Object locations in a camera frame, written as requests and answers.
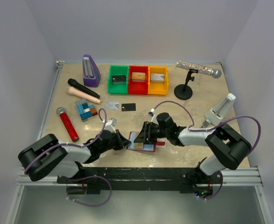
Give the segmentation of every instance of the silver glitter microphone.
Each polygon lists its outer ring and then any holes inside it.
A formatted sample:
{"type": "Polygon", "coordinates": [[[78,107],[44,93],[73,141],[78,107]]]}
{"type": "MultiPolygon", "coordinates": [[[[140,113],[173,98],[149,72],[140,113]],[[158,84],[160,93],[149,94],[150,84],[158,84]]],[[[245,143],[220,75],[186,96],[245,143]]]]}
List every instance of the silver glitter microphone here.
{"type": "Polygon", "coordinates": [[[176,67],[181,68],[181,69],[186,69],[186,70],[196,69],[196,70],[198,70],[199,73],[209,75],[213,78],[220,78],[220,76],[222,75],[222,72],[220,69],[213,69],[210,67],[206,67],[206,66],[199,65],[199,64],[194,64],[191,62],[185,62],[182,60],[178,60],[176,62],[176,67]]]}

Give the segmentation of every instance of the red handle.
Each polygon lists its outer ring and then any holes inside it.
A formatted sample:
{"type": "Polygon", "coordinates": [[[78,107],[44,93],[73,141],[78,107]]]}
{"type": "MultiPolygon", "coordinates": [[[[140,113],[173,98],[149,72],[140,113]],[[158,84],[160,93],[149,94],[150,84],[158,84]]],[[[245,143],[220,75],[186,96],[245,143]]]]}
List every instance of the red handle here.
{"type": "Polygon", "coordinates": [[[61,120],[62,120],[62,122],[63,122],[63,124],[64,124],[64,126],[65,126],[65,128],[66,128],[66,130],[68,132],[68,134],[70,135],[71,140],[73,142],[78,141],[80,138],[79,138],[79,136],[78,136],[75,128],[73,127],[70,119],[68,118],[67,114],[65,112],[61,113],[60,114],[60,118],[61,118],[61,120]]]}

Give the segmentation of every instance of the red microphone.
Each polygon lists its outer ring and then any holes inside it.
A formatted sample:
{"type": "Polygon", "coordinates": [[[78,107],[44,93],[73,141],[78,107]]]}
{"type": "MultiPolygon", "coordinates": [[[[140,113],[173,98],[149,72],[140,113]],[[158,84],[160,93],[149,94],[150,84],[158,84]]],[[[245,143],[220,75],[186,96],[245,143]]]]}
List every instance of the red microphone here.
{"type": "Polygon", "coordinates": [[[65,126],[65,128],[66,128],[66,130],[68,132],[68,134],[71,137],[71,140],[73,142],[78,141],[80,138],[79,138],[79,136],[78,136],[75,128],[73,127],[70,119],[68,118],[68,116],[66,114],[66,109],[63,108],[63,107],[59,107],[57,109],[57,114],[59,114],[59,116],[60,116],[60,118],[61,118],[61,120],[62,120],[62,122],[63,122],[63,124],[64,124],[64,126],[65,126]]]}

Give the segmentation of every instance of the white wall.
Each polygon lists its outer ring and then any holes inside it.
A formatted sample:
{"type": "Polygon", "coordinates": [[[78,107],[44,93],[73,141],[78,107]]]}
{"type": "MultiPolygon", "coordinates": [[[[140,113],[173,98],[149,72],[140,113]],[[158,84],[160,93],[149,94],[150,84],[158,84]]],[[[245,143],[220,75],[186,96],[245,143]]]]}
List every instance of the white wall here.
{"type": "MultiPolygon", "coordinates": [[[[260,168],[274,217],[274,0],[259,0],[225,60],[224,72],[237,98],[236,113],[261,122],[261,140],[249,160],[260,168]]],[[[242,133],[255,141],[256,125],[247,120],[239,124],[242,133]]]]}
{"type": "Polygon", "coordinates": [[[26,0],[56,59],[223,61],[258,0],[26,0]]]}
{"type": "Polygon", "coordinates": [[[0,224],[34,142],[53,83],[54,57],[24,0],[0,0],[0,224]]]}

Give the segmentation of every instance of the plastic storage bin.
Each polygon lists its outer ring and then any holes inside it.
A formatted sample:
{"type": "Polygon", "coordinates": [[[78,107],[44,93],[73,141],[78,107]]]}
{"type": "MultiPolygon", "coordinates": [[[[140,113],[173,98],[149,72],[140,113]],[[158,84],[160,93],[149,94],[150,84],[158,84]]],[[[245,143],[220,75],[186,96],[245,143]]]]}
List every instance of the plastic storage bin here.
{"type": "Polygon", "coordinates": [[[169,90],[168,68],[167,67],[148,67],[148,95],[167,95],[169,90]],[[150,82],[151,73],[159,73],[165,75],[164,83],[150,82]]]}
{"type": "Polygon", "coordinates": [[[129,66],[128,74],[128,94],[147,95],[148,93],[148,67],[147,66],[129,66]],[[132,73],[143,72],[146,74],[145,82],[133,82],[132,73]]]}
{"type": "Polygon", "coordinates": [[[125,65],[111,65],[108,79],[108,93],[110,94],[127,94],[129,67],[125,65]],[[112,84],[112,76],[126,76],[126,83],[121,85],[112,84]]]}

